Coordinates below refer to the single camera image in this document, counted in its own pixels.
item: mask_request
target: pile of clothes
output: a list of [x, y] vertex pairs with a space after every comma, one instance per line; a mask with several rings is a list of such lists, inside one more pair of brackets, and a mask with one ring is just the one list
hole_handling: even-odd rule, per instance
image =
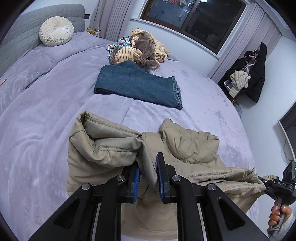
[[138, 28], [134, 28], [129, 36], [119, 39], [117, 44], [107, 45], [106, 49], [110, 53], [110, 64], [132, 61], [141, 68], [156, 69], [170, 55], [169, 50], [151, 33]]

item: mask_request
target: round white pillow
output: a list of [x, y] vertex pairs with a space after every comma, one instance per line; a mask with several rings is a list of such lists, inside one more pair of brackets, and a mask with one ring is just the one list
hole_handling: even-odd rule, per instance
[[73, 24], [63, 17], [51, 17], [41, 25], [39, 37], [47, 46], [58, 46], [71, 40], [74, 32]]

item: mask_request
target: window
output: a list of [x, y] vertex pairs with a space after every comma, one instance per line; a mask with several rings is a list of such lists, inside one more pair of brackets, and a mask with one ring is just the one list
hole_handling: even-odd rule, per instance
[[141, 19], [184, 34], [217, 54], [245, 7], [241, 0], [149, 0]]

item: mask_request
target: blue patterned fabric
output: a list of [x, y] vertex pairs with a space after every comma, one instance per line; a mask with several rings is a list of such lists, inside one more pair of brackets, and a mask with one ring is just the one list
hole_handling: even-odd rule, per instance
[[127, 35], [119, 39], [117, 44], [106, 45], [106, 50], [108, 51], [109, 54], [111, 54], [117, 46], [118, 46], [118, 50], [121, 50], [124, 46], [128, 46], [128, 45], [130, 45], [130, 37]]

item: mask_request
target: television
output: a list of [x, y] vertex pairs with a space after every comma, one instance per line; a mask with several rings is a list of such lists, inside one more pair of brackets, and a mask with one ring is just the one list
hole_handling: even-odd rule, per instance
[[284, 130], [287, 142], [292, 151], [293, 159], [296, 161], [296, 101], [278, 122]]

